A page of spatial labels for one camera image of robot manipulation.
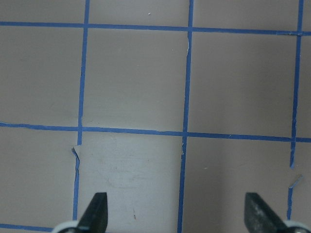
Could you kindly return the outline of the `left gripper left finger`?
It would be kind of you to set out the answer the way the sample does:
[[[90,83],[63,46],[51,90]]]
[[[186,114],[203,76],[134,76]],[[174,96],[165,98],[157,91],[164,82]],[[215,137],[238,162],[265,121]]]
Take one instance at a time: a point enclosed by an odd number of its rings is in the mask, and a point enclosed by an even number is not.
[[[108,224],[107,193],[95,193],[76,229],[78,233],[104,233]]]

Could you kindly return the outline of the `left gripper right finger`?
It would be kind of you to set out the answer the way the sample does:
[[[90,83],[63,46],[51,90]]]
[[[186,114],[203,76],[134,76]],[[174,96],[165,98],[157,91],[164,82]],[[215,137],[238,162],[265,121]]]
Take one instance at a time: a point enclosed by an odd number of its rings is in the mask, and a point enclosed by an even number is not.
[[[258,193],[247,192],[244,224],[250,233],[309,233],[310,227],[297,221],[283,221]]]

